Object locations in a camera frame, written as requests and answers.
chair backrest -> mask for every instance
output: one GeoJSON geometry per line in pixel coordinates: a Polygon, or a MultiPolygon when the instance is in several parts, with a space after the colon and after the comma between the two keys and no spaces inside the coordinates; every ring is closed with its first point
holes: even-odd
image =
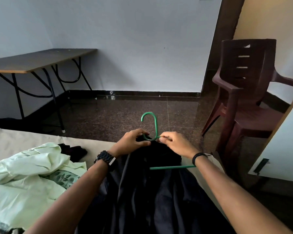
{"type": "MultiPolygon", "coordinates": [[[[275,39],[238,39],[222,41],[220,78],[243,88],[239,100],[262,101],[275,69],[275,39]]],[[[220,97],[228,93],[220,90],[220,97]]]]}

beige bedsheet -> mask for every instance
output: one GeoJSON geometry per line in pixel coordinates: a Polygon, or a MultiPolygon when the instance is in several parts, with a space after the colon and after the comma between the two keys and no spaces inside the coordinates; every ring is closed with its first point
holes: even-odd
{"type": "MultiPolygon", "coordinates": [[[[56,144],[64,143],[70,146],[81,146],[88,151],[88,154],[82,158],[81,162],[85,161],[87,168],[93,165],[95,157],[103,150],[108,150],[114,142],[91,140],[91,139],[77,139],[63,136],[54,136],[46,134],[38,134],[24,131],[4,130],[0,129],[0,160],[8,158],[18,152],[37,147],[47,142],[54,142],[56,144]]],[[[222,171],[220,163],[210,155],[209,160],[218,166],[222,171]]],[[[182,158],[182,165],[191,165],[191,161],[182,158]]],[[[199,185],[205,190],[210,199],[215,203],[219,210],[223,213],[219,203],[211,192],[209,186],[204,180],[203,176],[196,168],[188,169],[196,178],[199,185]]]]}

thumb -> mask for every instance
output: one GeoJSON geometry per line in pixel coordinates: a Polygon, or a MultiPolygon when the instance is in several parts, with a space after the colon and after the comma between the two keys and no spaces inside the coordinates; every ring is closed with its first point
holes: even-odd
{"type": "Polygon", "coordinates": [[[149,146],[151,145],[151,141],[140,141],[140,142],[137,142],[137,145],[139,145],[140,147],[144,147],[144,146],[149,146]]]}
{"type": "Polygon", "coordinates": [[[171,143],[171,141],[165,137],[160,137],[159,140],[160,140],[160,142],[162,142],[166,145],[169,145],[171,143]]]}

black wristband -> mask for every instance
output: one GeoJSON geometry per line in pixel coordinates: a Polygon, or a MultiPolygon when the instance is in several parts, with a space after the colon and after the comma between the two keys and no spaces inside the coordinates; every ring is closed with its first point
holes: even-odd
{"type": "Polygon", "coordinates": [[[205,153],[202,153],[202,152],[197,153],[196,155],[194,155],[194,157],[192,158],[193,165],[195,165],[196,158],[199,157],[199,156],[202,156],[202,155],[206,157],[205,153]]]}

forearm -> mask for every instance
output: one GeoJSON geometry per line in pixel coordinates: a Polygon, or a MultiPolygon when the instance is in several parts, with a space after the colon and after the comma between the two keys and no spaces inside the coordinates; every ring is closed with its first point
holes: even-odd
{"type": "Polygon", "coordinates": [[[207,157],[197,157],[195,165],[238,234],[293,233],[207,157]]]}
{"type": "Polygon", "coordinates": [[[106,162],[96,162],[25,233],[72,232],[97,194],[107,170],[106,162]]]}

